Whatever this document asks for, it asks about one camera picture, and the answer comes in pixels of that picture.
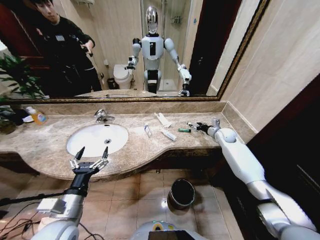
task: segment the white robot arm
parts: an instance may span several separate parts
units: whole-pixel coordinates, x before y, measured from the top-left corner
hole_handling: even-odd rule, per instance
[[[132,40],[132,51],[133,55],[129,57],[128,65],[124,69],[136,69],[139,61],[139,53],[141,50],[141,41],[139,38]]]
[[[204,131],[220,144],[232,172],[246,184],[252,195],[259,200],[270,200],[258,206],[268,231],[280,240],[320,240],[315,225],[300,206],[289,195],[268,184],[264,168],[237,134],[230,128],[220,128],[217,118],[211,124],[188,122],[190,127]]]
[[[83,204],[88,193],[90,177],[98,173],[108,163],[108,147],[102,157],[96,162],[78,162],[83,153],[83,147],[70,165],[74,172],[74,179],[63,193],[62,199],[44,198],[37,207],[38,212],[51,213],[51,223],[45,225],[32,240],[77,240],[79,237],[78,224],[83,213]]]
[[[174,42],[171,40],[171,38],[167,38],[164,41],[164,47],[170,54],[174,63],[176,64],[179,75],[183,79],[182,90],[179,92],[179,94],[184,96],[190,96],[189,84],[191,81],[191,75],[184,64],[180,65],[179,56],[175,50],[175,45],[174,45]]]

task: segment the humanoid robot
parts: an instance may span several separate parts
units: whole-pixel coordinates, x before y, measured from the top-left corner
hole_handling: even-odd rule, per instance
[[[175,45],[171,38],[164,40],[157,33],[158,13],[157,9],[149,6],[146,10],[146,23],[148,26],[148,34],[142,40],[133,39],[133,55],[129,57],[128,66],[125,69],[136,69],[139,61],[139,52],[142,49],[144,57],[144,82],[147,90],[151,93],[157,93],[159,89],[160,79],[162,76],[160,68],[160,59],[164,53],[164,48],[170,54],[172,60],[176,64],[180,77],[183,79],[182,90],[179,92],[181,96],[190,96],[189,83],[191,75],[184,64],[179,64],[179,56],[175,50]]]

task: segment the drain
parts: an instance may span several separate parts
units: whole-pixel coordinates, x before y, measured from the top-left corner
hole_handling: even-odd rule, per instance
[[[104,144],[109,144],[109,143],[111,143],[111,139],[104,140]]]

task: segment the gold mirror frame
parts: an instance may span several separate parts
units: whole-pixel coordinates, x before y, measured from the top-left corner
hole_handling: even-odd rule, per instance
[[[121,98],[49,98],[49,99],[9,99],[1,104],[85,104],[85,103],[113,103],[113,102],[185,102],[185,101],[219,101],[224,94],[230,79],[236,71],[236,68],[245,53],[257,26],[268,7],[270,0],[260,0],[251,22],[243,36],[240,46],[232,60],[232,63],[223,79],[217,96],[166,96],[166,97],[121,97]]]

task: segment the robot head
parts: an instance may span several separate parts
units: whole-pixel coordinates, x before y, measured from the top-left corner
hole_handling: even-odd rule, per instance
[[[158,13],[154,6],[149,6],[145,13],[145,20],[148,24],[150,34],[155,34],[158,28]]]

